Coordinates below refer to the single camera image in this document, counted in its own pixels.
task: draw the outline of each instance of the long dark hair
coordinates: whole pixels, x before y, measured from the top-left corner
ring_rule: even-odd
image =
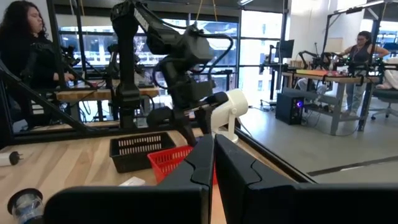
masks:
[[[7,36],[32,36],[30,25],[27,20],[27,12],[31,7],[34,7],[39,12],[39,16],[43,20],[39,8],[34,3],[29,1],[14,1],[4,11],[4,17],[0,25],[0,39]],[[46,28],[44,26],[44,21],[42,22],[43,29],[40,31],[39,37],[46,37]]]
[[[367,41],[366,41],[365,45],[372,44],[372,33],[370,33],[369,31],[361,31],[361,32],[359,32],[358,35],[366,38]]]

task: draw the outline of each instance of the wooden tabletop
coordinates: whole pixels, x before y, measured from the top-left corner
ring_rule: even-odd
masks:
[[[286,77],[291,77],[293,73],[291,72],[282,72],[283,76]],[[323,80],[323,76],[319,75],[308,75],[308,74],[299,74],[299,73],[294,73],[294,77],[298,78],[309,78],[313,80]],[[325,78],[326,82],[337,82],[337,83],[361,83],[361,78],[357,77],[326,77]],[[379,77],[366,77],[364,79],[365,83],[377,83],[379,82]]]
[[[102,80],[93,80],[93,82],[101,83]],[[112,80],[113,87],[117,87],[120,80]],[[84,83],[79,83],[73,88],[86,88]],[[156,97],[159,95],[159,88],[141,88],[139,90],[141,95],[149,95],[150,97]],[[111,90],[100,89],[100,90],[87,90],[87,91],[61,91],[57,93],[57,100],[62,102],[75,102],[84,99],[85,101],[90,100],[111,100]]]
[[[199,129],[194,131],[196,136],[201,136]],[[169,131],[169,136],[176,146],[187,144],[177,131]],[[152,169],[125,174],[116,172],[109,157],[109,140],[112,138],[118,137],[10,146],[2,150],[18,151],[24,159],[15,166],[0,167],[0,223],[14,223],[6,209],[8,200],[17,191],[29,187],[39,189],[46,202],[53,194],[68,187],[120,185],[134,176],[145,180],[147,185],[156,185]],[[245,142],[239,141],[238,145],[265,165],[287,176]],[[213,187],[211,221],[226,223],[217,185]]]

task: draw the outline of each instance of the black tank top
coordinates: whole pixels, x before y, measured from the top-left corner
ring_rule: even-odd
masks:
[[[358,50],[358,47],[355,45],[351,48],[349,52],[349,57],[352,58],[353,62],[367,62],[370,59],[370,54],[368,52],[369,44],[363,46]]]

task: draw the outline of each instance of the woman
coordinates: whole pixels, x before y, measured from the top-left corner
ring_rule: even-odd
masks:
[[[5,66],[17,76],[25,69],[30,55],[30,45],[33,43],[50,44],[46,39],[45,26],[37,6],[29,1],[14,1],[4,12],[0,25],[0,54]],[[55,60],[51,54],[39,54],[33,70],[30,87],[55,88],[59,76],[55,72]],[[65,74],[65,81],[73,79],[73,75]],[[14,86],[8,86],[7,92],[21,107],[21,112],[31,128],[50,121],[46,114],[41,118],[31,115],[30,102],[25,95],[18,92]]]
[[[362,31],[358,34],[356,45],[346,49],[341,56],[349,55],[353,62],[364,63],[371,58],[372,51],[372,34],[368,31]],[[389,51],[382,47],[375,47],[374,53],[379,58],[389,55]],[[355,75],[366,75],[365,70],[355,71]],[[366,85],[356,86],[356,84],[347,84],[347,107],[348,109],[343,113],[344,115],[356,116],[359,106],[362,102],[363,92]]]

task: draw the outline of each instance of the computer monitor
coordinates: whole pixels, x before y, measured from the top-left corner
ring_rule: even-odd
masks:
[[[292,58],[293,57],[294,40],[283,40],[276,43],[276,58]]]

